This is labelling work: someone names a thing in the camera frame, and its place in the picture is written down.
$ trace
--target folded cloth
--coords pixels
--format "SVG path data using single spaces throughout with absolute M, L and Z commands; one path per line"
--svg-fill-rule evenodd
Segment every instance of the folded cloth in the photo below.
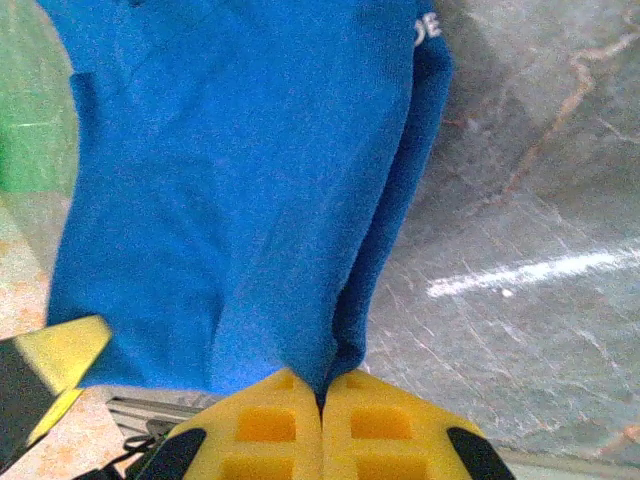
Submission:
M 430 2 L 40 3 L 80 136 L 48 323 L 113 330 L 84 385 L 225 394 L 288 366 L 322 396 L 364 357 L 440 121 Z

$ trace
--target beige floor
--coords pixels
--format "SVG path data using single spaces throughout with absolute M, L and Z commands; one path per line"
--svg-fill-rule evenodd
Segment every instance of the beige floor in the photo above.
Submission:
M 0 339 L 44 325 L 48 281 L 0 200 Z M 89 389 L 2 480 L 70 480 L 120 455 L 122 441 L 102 391 Z

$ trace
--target blue fabric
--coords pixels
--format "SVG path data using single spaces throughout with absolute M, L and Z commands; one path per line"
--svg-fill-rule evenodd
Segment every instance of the blue fabric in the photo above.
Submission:
M 322 395 L 366 317 L 451 77 L 429 2 L 41 0 L 80 163 L 48 322 L 102 315 L 84 385 Z

